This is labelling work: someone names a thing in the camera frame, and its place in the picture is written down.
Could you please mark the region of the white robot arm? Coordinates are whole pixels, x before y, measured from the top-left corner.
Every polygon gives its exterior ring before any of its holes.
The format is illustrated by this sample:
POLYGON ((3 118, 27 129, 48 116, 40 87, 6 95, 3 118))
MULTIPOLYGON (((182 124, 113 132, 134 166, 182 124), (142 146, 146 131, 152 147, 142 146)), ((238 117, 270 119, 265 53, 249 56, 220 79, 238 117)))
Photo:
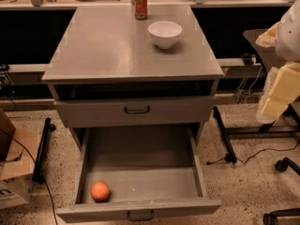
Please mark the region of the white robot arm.
POLYGON ((260 123, 271 124, 300 96, 300 0, 255 43, 274 47, 276 55, 286 61, 283 67, 271 67, 268 72, 256 113, 260 123))

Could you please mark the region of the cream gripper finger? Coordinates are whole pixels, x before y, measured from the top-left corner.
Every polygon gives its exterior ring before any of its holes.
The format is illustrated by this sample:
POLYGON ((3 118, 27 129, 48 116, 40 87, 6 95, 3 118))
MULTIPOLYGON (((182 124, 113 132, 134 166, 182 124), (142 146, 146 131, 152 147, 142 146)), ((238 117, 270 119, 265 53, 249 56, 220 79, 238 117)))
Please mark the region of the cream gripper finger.
POLYGON ((268 72, 256 119, 262 124, 275 122, 300 96, 300 63, 288 61, 268 72))
POLYGON ((256 39, 256 44, 264 48, 275 47, 277 44, 278 25, 279 22, 273 24, 267 31, 259 35, 256 39))

